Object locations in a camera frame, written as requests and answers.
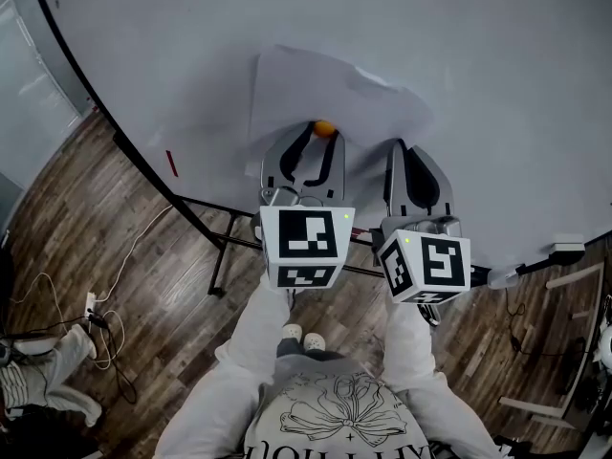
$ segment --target white sleeve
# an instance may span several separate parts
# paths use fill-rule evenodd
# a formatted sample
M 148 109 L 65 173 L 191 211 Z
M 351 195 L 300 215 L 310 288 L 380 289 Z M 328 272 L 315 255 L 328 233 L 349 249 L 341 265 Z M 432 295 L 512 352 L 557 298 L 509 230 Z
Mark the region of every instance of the white sleeve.
M 288 318 L 287 292 L 271 289 L 262 275 L 231 339 L 215 352 L 219 364 L 195 385 L 170 421 L 156 458 L 236 452 L 257 409 L 259 386 L 272 382 L 276 347 Z
M 463 459 L 501 454 L 478 415 L 435 372 L 429 325 L 416 304 L 387 301 L 382 380 L 408 407 L 429 441 L 449 445 Z

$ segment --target white cable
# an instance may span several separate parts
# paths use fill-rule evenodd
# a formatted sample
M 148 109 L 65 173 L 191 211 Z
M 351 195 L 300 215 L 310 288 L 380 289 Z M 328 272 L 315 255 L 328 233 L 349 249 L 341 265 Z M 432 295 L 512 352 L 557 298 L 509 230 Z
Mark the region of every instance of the white cable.
M 61 318 L 60 321 L 62 321 L 62 326 L 64 328 L 64 332 L 66 332 L 66 334 L 68 334 L 68 329 L 66 328 L 66 325 L 63 323 L 64 321 L 64 315 L 61 313 L 61 310 L 59 309 L 59 304 L 57 303 L 57 292 L 55 291 L 55 286 L 54 286 L 54 282 L 51 280 L 51 278 L 49 277 L 49 275 L 47 273 L 41 272 L 39 275 L 37 275 L 34 280 L 32 281 L 32 284 L 30 284 L 30 289 L 28 289 L 28 291 L 26 292 L 26 295 L 23 296 L 23 299 L 19 300 L 19 301 L 15 301 L 13 298 L 11 298 L 11 301 L 15 304 L 21 304 L 23 301 L 26 300 L 26 298 L 30 295 L 30 293 L 32 292 L 32 289 L 34 287 L 35 282 L 38 280 L 38 277 L 40 277 L 41 275 L 44 275 L 45 277 L 47 277 L 49 279 L 49 282 L 51 283 L 51 288 L 54 291 L 54 300 L 55 300 L 55 307 L 57 308 L 57 312 L 59 313 L 59 317 Z
M 117 356 L 119 355 L 119 352 L 121 351 L 121 349 L 123 348 L 123 345 L 125 344 L 125 327 L 123 326 L 123 321 L 121 320 L 121 317 L 119 316 L 119 313 L 117 313 L 114 310 L 109 310 L 106 313 L 104 313 L 104 315 L 102 315 L 102 319 L 105 320 L 106 316 L 110 315 L 110 314 L 115 315 L 117 317 L 117 319 L 119 320 L 119 323 L 121 325 L 121 345 L 119 346 L 119 348 L 116 349 L 117 352 L 115 353 L 115 355 L 111 356 L 111 351 L 108 348 L 108 343 L 106 343 L 106 339 L 104 338 L 104 333 L 102 332 L 101 328 L 99 329 L 99 334 L 101 335 L 102 343 L 104 344 L 104 350 L 106 351 L 106 354 L 108 355 L 108 359 L 100 359 L 98 361 L 95 361 L 96 367 L 98 369 L 102 370 L 102 371 L 105 371 L 105 370 L 110 368 L 111 362 L 114 361 L 117 358 Z
M 129 253 L 125 256 L 125 258 L 123 258 L 123 263 L 121 264 L 121 268 L 119 269 L 119 273 L 117 274 L 117 278 L 115 279 L 115 284 L 113 284 L 113 287 L 111 287 L 111 290 L 108 292 L 108 295 L 104 299 L 96 299 L 96 303 L 104 302 L 104 301 L 108 300 L 108 298 L 111 296 L 111 294 L 115 290 L 115 287 L 117 286 L 117 283 L 119 282 L 119 278 L 121 277 L 121 273 L 123 272 L 123 268 L 125 267 L 125 263 L 127 262 L 127 259 L 130 257 L 130 255 L 132 254 L 132 252 L 136 248 L 136 244 L 138 243 L 138 240 L 140 240 L 144 236 L 144 234 L 148 231 L 148 229 L 151 228 L 151 225 L 153 225 L 153 223 L 155 223 L 158 220 L 158 218 L 162 214 L 164 214 L 167 210 L 169 210 L 169 209 L 172 209 L 172 206 L 168 206 L 166 209 L 164 209 L 162 212 L 160 212 L 157 216 L 155 216 L 153 218 L 153 221 L 151 221 L 147 225 L 147 227 L 141 232 L 141 234 L 139 234 L 136 237 L 136 239 L 134 240 L 134 243 L 132 243 L 132 248 L 130 249 Z

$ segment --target white paper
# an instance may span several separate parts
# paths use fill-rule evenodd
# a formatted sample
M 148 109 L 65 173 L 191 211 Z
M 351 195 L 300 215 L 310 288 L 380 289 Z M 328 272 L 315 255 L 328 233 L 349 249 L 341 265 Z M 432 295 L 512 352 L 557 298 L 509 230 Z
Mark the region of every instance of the white paper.
M 408 89 L 339 59 L 286 46 L 265 50 L 257 63 L 247 174 L 259 177 L 261 160 L 283 131 L 310 120 L 328 120 L 344 137 L 346 204 L 371 208 L 373 195 L 383 198 L 390 140 L 415 145 L 433 114 Z M 384 204 L 375 209 L 384 216 Z

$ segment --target orange ball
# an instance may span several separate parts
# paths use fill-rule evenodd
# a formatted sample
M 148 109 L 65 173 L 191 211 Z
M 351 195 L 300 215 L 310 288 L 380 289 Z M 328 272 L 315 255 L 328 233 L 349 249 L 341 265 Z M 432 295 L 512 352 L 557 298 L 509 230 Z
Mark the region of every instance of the orange ball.
M 327 120 L 318 120 L 315 122 L 315 129 L 313 132 L 320 138 L 329 138 L 336 132 L 336 127 Z

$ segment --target person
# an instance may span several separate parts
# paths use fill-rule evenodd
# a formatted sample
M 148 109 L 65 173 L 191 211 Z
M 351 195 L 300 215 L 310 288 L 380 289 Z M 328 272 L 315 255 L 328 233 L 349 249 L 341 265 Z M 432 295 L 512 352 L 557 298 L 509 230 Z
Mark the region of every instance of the person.
M 9 431 L 5 410 L 35 404 L 57 410 L 79 411 L 92 427 L 102 414 L 101 406 L 86 394 L 64 384 L 86 357 L 95 359 L 94 341 L 80 326 L 73 326 L 50 353 L 22 356 L 21 363 L 0 367 L 0 426 Z
M 262 275 L 215 352 L 218 365 L 162 433 L 156 458 L 427 459 L 433 441 L 462 458 L 501 457 L 478 416 L 435 371 L 429 326 L 416 305 L 387 303 L 378 380 L 327 352 L 318 335 L 297 345 L 298 327 L 283 327 L 288 299 Z

